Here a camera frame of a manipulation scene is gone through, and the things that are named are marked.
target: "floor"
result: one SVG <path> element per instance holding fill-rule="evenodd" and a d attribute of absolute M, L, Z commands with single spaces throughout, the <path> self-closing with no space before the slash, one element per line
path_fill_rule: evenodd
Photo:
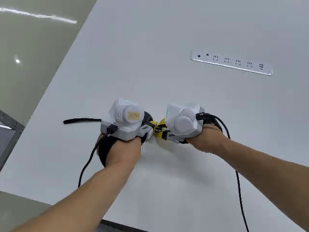
<path fill-rule="evenodd" d="M 96 0 L 2 0 L 0 109 L 26 125 Z M 49 205 L 0 192 L 8 232 Z"/>

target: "hand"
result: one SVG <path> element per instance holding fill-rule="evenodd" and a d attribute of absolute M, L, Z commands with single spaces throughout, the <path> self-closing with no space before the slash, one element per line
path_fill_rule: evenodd
<path fill-rule="evenodd" d="M 204 124 L 201 134 L 194 138 L 187 138 L 186 140 L 200 151 L 216 154 L 227 139 L 216 126 Z"/>
<path fill-rule="evenodd" d="M 118 140 L 112 146 L 106 158 L 106 167 L 112 164 L 121 164 L 127 167 L 134 168 L 135 164 L 140 159 L 140 147 L 141 141 L 140 137 L 136 137 L 130 141 Z"/>

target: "power outlet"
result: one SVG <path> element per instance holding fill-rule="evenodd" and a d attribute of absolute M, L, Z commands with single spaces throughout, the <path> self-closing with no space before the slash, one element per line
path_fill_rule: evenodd
<path fill-rule="evenodd" d="M 220 55 L 210 51 L 193 51 L 191 54 L 191 60 L 269 76 L 273 74 L 272 68 L 263 62 L 254 62 L 252 60 L 246 60 L 235 56 Z"/>

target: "cable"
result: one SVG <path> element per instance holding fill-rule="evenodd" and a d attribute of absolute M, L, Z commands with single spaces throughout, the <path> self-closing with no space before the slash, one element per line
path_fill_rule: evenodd
<path fill-rule="evenodd" d="M 211 115 L 211 114 L 207 114 L 207 113 L 198 113 L 196 114 L 197 116 L 197 120 L 201 120 L 203 117 L 205 116 L 211 116 L 211 117 L 214 117 L 215 119 L 217 119 L 224 127 L 225 131 L 226 131 L 226 134 L 227 134 L 227 137 L 229 139 L 231 139 L 231 136 L 230 136 L 230 133 L 226 127 L 226 125 L 224 124 L 224 122 L 219 118 L 217 117 L 216 115 Z M 242 206 L 242 199 L 241 199 L 241 191 L 240 191 L 240 182 L 239 182 L 239 174 L 238 172 L 235 170 L 236 172 L 236 179 L 237 179 L 237 186 L 238 186 L 238 196 L 239 196 L 239 204 L 240 204 L 240 209 L 241 209 L 241 214 L 242 214 L 242 218 L 243 218 L 243 221 L 245 223 L 245 226 L 246 226 L 246 230 L 247 232 L 249 232 L 249 228 L 248 228 L 248 224 L 247 224 L 247 220 L 246 220 L 246 217 L 245 217 L 245 213 L 243 211 L 243 206 Z"/>
<path fill-rule="evenodd" d="M 63 124 L 70 124 L 70 123 L 76 123 L 76 122 L 101 122 L 102 119 L 99 118 L 87 118 L 87 117 L 82 117 L 82 118 L 72 118 L 72 119 L 67 119 L 63 121 Z"/>
<path fill-rule="evenodd" d="M 118 130 L 118 127 L 114 124 L 111 124 L 107 129 L 106 129 L 106 134 L 99 139 L 99 141 L 97 141 L 95 147 L 93 148 L 91 154 L 90 154 L 90 157 L 89 157 L 89 160 L 87 161 L 87 163 L 85 164 L 85 166 L 83 167 L 82 171 L 81 171 L 81 174 L 79 176 L 79 180 L 78 180 L 78 187 L 79 188 L 81 186 L 81 182 L 82 182 L 82 177 L 83 177 L 83 174 L 84 174 L 84 171 L 86 170 L 86 168 L 88 167 L 88 165 L 90 164 L 92 158 L 93 158 L 93 155 L 98 147 L 98 145 L 100 144 L 100 142 L 109 137 L 111 134 L 114 134 L 116 131 Z"/>
<path fill-rule="evenodd" d="M 212 117 L 214 117 L 215 119 L 217 119 L 224 127 L 225 131 L 226 131 L 226 134 L 227 134 L 227 137 L 229 139 L 231 139 L 231 136 L 230 136 L 230 133 L 228 132 L 228 129 L 226 127 L 226 125 L 224 124 L 224 122 L 219 118 L 217 117 L 216 115 L 210 115 Z M 248 224 L 247 224 L 247 220 L 246 220 L 246 217 L 245 217 L 245 213 L 243 211 L 243 206 L 242 206 L 242 199 L 241 199 L 241 191 L 240 191 L 240 182 L 239 182 L 239 174 L 238 172 L 235 170 L 236 172 L 236 179 L 237 179 L 237 186 L 238 186 L 238 196 L 239 196 L 239 204 L 240 204 L 240 209 L 241 209 L 241 214 L 242 214 L 242 218 L 243 218 L 243 221 L 245 223 L 245 226 L 246 226 L 246 230 L 247 232 L 249 232 L 249 228 L 248 228 Z"/>

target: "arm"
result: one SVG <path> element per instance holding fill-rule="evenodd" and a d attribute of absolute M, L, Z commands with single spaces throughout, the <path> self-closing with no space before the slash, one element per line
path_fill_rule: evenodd
<path fill-rule="evenodd" d="M 117 141 L 106 168 L 94 174 L 71 195 L 15 229 L 14 232 L 89 232 L 97 227 L 140 158 L 140 138 Z"/>
<path fill-rule="evenodd" d="M 224 159 L 286 216 L 309 231 L 309 167 L 287 162 L 227 139 L 215 126 L 187 139 L 195 148 Z"/>

